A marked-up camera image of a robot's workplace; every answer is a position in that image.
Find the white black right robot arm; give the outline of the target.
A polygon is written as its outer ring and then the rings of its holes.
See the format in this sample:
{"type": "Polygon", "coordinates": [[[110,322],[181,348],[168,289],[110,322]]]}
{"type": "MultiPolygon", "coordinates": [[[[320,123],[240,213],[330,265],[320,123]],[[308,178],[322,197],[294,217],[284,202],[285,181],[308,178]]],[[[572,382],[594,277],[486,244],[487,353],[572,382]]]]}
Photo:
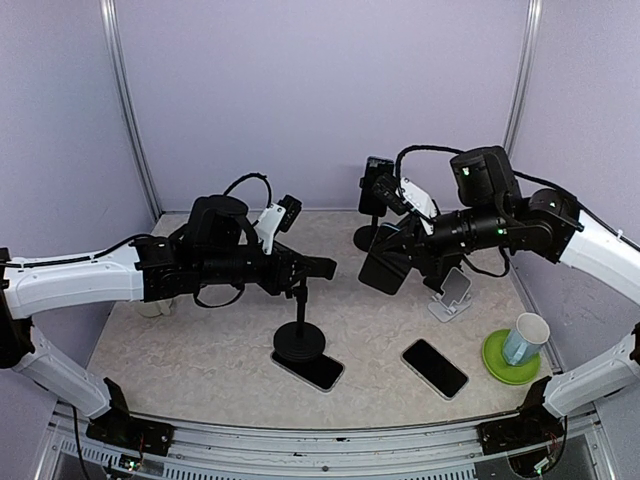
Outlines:
{"type": "Polygon", "coordinates": [[[580,270],[638,302],[638,246],[552,182],[540,179],[540,190],[523,196],[519,182],[525,176],[512,169],[501,146],[446,150],[464,207],[439,213],[431,197],[401,175],[406,155],[437,149],[402,149],[393,174],[374,181],[374,194],[401,220],[379,229],[359,272],[361,283],[393,295],[416,269],[435,285],[468,254],[498,248],[505,256],[530,251],[580,270]]]}

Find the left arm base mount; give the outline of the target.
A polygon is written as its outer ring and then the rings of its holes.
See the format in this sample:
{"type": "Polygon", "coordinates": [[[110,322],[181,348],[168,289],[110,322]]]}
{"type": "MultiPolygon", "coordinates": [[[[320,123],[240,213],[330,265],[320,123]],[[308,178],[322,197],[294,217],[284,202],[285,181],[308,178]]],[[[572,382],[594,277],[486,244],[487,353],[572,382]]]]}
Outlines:
{"type": "Polygon", "coordinates": [[[105,414],[89,422],[86,435],[112,446],[166,457],[174,432],[175,427],[168,423],[130,415],[105,414]]]}

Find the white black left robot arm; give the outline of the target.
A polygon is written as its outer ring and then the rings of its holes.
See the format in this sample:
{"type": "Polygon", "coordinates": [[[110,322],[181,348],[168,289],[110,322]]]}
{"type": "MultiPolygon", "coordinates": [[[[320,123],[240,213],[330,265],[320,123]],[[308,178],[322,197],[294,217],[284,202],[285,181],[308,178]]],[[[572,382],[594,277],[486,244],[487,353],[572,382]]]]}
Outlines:
{"type": "Polygon", "coordinates": [[[202,288],[230,285],[238,291],[256,284],[272,296],[297,302],[295,321],[274,336],[278,354],[293,362],[319,357],[322,332],[305,321],[309,278],[330,280],[337,264],[307,256],[276,241],[301,211],[285,196],[270,204],[257,222],[230,195],[195,200],[188,221],[168,237],[134,235],[102,252],[42,260],[1,251],[1,366],[12,369],[70,403],[121,445],[140,434],[121,388],[100,379],[52,345],[32,323],[45,311],[102,302],[155,303],[202,288]]]}

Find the black round-base phone stand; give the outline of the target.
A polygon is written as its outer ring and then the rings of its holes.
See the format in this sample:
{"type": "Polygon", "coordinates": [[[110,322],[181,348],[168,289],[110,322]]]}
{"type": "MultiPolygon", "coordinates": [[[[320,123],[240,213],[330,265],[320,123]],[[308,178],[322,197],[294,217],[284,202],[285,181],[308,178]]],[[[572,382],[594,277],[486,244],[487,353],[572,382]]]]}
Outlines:
{"type": "Polygon", "coordinates": [[[373,215],[368,225],[359,227],[353,235],[353,243],[355,247],[363,252],[368,252],[370,246],[379,230],[378,216],[373,215]]]}

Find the blue-edged black phone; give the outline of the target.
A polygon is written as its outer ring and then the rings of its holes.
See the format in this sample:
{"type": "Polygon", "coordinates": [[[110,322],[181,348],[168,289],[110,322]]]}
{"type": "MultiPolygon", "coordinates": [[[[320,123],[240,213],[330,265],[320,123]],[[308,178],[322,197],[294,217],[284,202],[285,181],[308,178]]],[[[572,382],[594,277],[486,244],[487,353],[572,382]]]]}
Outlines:
{"type": "Polygon", "coordinates": [[[363,215],[383,217],[386,205],[374,194],[373,187],[377,179],[383,174],[391,175],[394,171],[394,161],[375,156],[369,156],[366,161],[364,176],[359,180],[361,189],[358,212],[363,215]]]}

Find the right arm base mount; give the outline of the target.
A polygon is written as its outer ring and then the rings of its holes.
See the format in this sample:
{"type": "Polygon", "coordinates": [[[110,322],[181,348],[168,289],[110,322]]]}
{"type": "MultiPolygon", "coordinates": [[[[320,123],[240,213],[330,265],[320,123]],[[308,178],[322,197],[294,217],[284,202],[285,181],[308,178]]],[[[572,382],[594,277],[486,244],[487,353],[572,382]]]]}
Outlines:
{"type": "Polygon", "coordinates": [[[560,438],[566,427],[553,416],[514,416],[480,423],[477,427],[484,455],[492,455],[560,438]]]}

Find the teal-edged black phone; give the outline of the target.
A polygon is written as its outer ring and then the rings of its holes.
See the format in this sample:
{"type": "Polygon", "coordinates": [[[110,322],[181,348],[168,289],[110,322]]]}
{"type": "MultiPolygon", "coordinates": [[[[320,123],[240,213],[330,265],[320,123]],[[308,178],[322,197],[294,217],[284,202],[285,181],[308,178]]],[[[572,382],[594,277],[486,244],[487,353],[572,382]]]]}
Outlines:
{"type": "Polygon", "coordinates": [[[382,293],[395,295],[411,271],[410,263],[378,261],[369,257],[367,252],[358,275],[358,280],[382,293]]]}

